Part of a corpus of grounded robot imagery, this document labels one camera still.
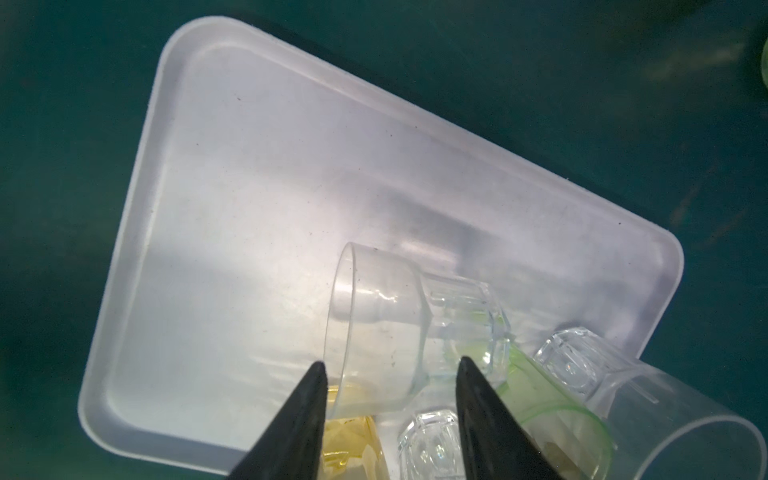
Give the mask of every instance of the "white plastic tray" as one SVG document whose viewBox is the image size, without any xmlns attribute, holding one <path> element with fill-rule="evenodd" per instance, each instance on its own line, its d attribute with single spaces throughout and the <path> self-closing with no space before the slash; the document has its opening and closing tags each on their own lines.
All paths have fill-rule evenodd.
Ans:
<svg viewBox="0 0 768 480">
<path fill-rule="evenodd" d="M 666 230 L 256 28 L 201 18 L 157 68 L 85 431 L 229 471 L 322 358 L 350 240 L 490 283 L 528 351 L 582 324 L 639 356 L 683 270 Z"/>
</svg>

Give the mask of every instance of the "teal table surface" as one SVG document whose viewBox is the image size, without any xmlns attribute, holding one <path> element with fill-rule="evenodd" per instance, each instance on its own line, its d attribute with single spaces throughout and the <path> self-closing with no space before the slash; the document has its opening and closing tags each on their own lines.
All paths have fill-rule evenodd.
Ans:
<svg viewBox="0 0 768 480">
<path fill-rule="evenodd" d="M 763 0 L 0 0 L 0 477 L 213 478 L 76 413 L 157 60 L 204 15 L 670 229 L 684 278 L 643 359 L 768 432 Z"/>
</svg>

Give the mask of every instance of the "clear plastic cup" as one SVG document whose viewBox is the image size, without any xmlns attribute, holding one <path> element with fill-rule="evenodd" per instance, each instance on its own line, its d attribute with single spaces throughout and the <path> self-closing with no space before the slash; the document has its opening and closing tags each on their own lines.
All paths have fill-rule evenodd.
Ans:
<svg viewBox="0 0 768 480">
<path fill-rule="evenodd" d="M 604 419 L 616 445 L 608 478 L 763 479 L 755 425 L 591 331 L 555 333 L 534 359 Z"/>
<path fill-rule="evenodd" d="M 446 386 L 471 357 L 492 385 L 506 376 L 509 322 L 487 284 L 422 271 L 348 243 L 333 282 L 323 360 L 329 419 L 394 412 L 427 385 Z"/>
<path fill-rule="evenodd" d="M 606 426 L 514 346 L 496 393 L 562 478 L 606 477 L 613 456 Z"/>
</svg>

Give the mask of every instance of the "clear plastic tumbler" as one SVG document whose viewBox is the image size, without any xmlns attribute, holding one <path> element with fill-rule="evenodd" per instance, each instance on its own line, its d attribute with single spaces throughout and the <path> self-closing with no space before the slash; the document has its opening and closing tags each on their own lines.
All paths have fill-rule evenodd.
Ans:
<svg viewBox="0 0 768 480">
<path fill-rule="evenodd" d="M 534 359 L 606 422 L 616 445 L 608 478 L 763 479 L 755 425 L 591 331 L 555 333 Z"/>
<path fill-rule="evenodd" d="M 398 411 L 427 385 L 444 384 L 452 397 L 462 356 L 498 385 L 510 338 L 487 284 L 424 272 L 393 253 L 348 243 L 326 329 L 323 360 L 333 391 L 326 416 Z"/>
</svg>

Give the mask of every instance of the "green-tinted glass cup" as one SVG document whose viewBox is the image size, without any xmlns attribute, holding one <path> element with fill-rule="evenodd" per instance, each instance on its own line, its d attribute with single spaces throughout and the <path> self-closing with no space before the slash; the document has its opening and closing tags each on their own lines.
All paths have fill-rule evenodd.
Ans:
<svg viewBox="0 0 768 480">
<path fill-rule="evenodd" d="M 613 442 L 603 422 L 514 346 L 496 392 L 563 478 L 605 478 Z"/>
</svg>

